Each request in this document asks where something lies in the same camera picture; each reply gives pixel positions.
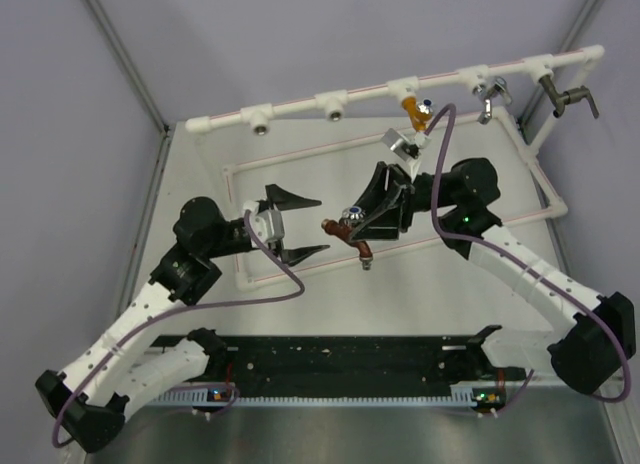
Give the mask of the brown faucet chrome knob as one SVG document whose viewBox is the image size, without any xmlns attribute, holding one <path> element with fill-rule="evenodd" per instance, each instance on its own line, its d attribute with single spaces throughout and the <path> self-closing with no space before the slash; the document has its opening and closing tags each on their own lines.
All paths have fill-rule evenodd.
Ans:
<svg viewBox="0 0 640 464">
<path fill-rule="evenodd" d="M 362 269 L 369 271 L 374 260 L 369 244 L 366 241 L 357 241 L 351 238 L 352 232 L 364 221 L 364 218 L 364 210 L 360 206 L 352 205 L 342 211 L 339 220 L 324 219 L 321 228 L 327 235 L 334 236 L 349 247 L 356 249 Z"/>
</svg>

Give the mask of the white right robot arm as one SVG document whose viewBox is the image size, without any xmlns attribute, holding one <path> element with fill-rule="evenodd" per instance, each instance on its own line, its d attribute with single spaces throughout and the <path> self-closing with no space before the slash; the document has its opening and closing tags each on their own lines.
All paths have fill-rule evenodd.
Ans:
<svg viewBox="0 0 640 464">
<path fill-rule="evenodd" d="M 498 176 L 486 158 L 456 163 L 440 176 L 410 176 L 379 162 L 368 186 L 343 212 L 349 241 L 391 241 L 417 213 L 447 213 L 432 222 L 444 244 L 502 281 L 551 326 L 513 331 L 492 325 L 467 354 L 469 372 L 487 380 L 502 367 L 554 373 L 576 392 L 594 394 L 636 353 L 635 308 L 622 293 L 606 296 L 546 262 L 516 238 L 488 206 L 500 196 Z"/>
</svg>

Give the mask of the white pipe frame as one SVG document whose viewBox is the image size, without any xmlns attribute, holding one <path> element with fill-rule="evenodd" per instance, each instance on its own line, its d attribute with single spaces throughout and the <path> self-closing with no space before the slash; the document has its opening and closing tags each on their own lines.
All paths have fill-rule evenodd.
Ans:
<svg viewBox="0 0 640 464">
<path fill-rule="evenodd" d="M 593 45 L 575 51 L 555 55 L 537 55 L 508 63 L 476 65 L 423 77 L 403 77 L 377 86 L 324 92 L 313 97 L 284 103 L 259 104 L 227 114 L 190 118 L 185 121 L 185 129 L 192 134 L 208 134 L 223 128 L 246 126 L 255 135 L 264 136 L 269 132 L 272 122 L 279 118 L 307 111 L 322 111 L 328 121 L 338 122 L 344 118 L 345 110 L 350 104 L 389 97 L 395 99 L 407 114 L 410 121 L 409 127 L 270 157 L 265 161 L 238 164 L 226 170 L 225 174 L 231 176 L 253 168 L 269 167 L 281 162 L 293 162 L 342 149 L 383 142 L 405 163 L 405 172 L 411 177 L 416 177 L 423 161 L 423 152 L 431 142 L 431 138 L 425 134 L 425 131 L 435 122 L 432 106 L 417 99 L 419 90 L 450 85 L 463 86 L 483 103 L 483 110 L 478 116 L 479 124 L 486 125 L 492 119 L 497 119 L 506 131 L 514 133 L 515 125 L 507 122 L 509 113 L 505 106 L 495 106 L 492 100 L 499 95 L 504 105 L 509 105 L 511 97 L 504 77 L 514 74 L 527 75 L 551 99 L 554 111 L 545 120 L 531 145 L 525 145 L 524 141 L 517 137 L 513 137 L 512 140 L 520 153 L 521 160 L 551 200 L 545 215 L 549 218 L 557 217 L 566 213 L 567 206 L 553 185 L 546 182 L 545 175 L 539 169 L 537 154 L 568 105 L 585 99 L 589 102 L 594 115 L 599 115 L 591 91 L 584 83 L 604 54 L 603 46 Z"/>
</svg>

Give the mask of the dark grey lever faucet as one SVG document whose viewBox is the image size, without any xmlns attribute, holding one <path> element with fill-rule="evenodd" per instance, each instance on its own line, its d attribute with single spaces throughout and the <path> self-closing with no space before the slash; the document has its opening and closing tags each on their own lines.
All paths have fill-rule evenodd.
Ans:
<svg viewBox="0 0 640 464">
<path fill-rule="evenodd" d="M 590 89 L 586 86 L 582 85 L 559 92 L 549 74 L 542 76 L 538 83 L 553 106 L 552 115 L 554 118 L 561 118 L 569 105 L 577 104 L 583 100 L 588 103 L 593 118 L 598 119 L 600 117 L 596 102 Z"/>
</svg>

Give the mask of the chrome lever faucet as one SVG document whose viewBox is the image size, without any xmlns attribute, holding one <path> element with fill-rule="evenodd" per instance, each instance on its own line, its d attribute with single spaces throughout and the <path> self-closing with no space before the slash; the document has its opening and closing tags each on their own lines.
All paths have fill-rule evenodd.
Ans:
<svg viewBox="0 0 640 464">
<path fill-rule="evenodd" d="M 472 93 L 483 105 L 477 118 L 481 125 L 487 125 L 492 120 L 493 103 L 496 99 L 500 99 L 507 106 L 513 101 L 507 81 L 501 76 L 496 76 L 490 83 L 478 84 Z"/>
</svg>

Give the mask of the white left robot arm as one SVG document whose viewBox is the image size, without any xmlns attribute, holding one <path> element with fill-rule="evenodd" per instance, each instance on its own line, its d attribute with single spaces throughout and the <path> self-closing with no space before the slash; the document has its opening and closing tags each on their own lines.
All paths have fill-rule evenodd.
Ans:
<svg viewBox="0 0 640 464">
<path fill-rule="evenodd" d="M 242 217 L 226 219 L 206 196 L 187 201 L 173 226 L 175 244 L 120 317 L 81 356 L 59 371 L 46 370 L 35 387 L 54 418 L 52 443 L 77 444 L 88 454 L 115 440 L 140 408 L 177 384 L 201 376 L 216 380 L 226 371 L 225 344 L 212 330 L 194 326 L 166 355 L 137 366 L 170 319 L 206 309 L 202 297 L 221 277 L 215 259 L 260 250 L 284 272 L 322 246 L 286 249 L 282 214 L 319 206 L 316 199 L 276 184 L 265 198 L 249 201 Z M 68 434 L 67 442 L 59 433 Z"/>
</svg>

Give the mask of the orange faucet blue cap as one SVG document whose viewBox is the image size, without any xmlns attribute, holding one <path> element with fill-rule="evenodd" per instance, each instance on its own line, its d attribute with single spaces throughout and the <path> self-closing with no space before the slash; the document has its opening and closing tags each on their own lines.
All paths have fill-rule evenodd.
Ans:
<svg viewBox="0 0 640 464">
<path fill-rule="evenodd" d="M 407 113 L 410 124 L 416 132 L 424 132 L 434 116 L 432 101 L 408 96 L 401 101 L 401 107 Z"/>
</svg>

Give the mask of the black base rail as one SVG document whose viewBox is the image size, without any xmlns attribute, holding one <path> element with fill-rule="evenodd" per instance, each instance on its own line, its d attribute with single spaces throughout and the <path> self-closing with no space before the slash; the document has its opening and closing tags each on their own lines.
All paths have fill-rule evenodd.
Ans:
<svg viewBox="0 0 640 464">
<path fill-rule="evenodd" d="M 201 382 L 235 384 L 244 398 L 443 397 L 454 384 L 524 379 L 493 367 L 469 337 L 226 336 Z"/>
</svg>

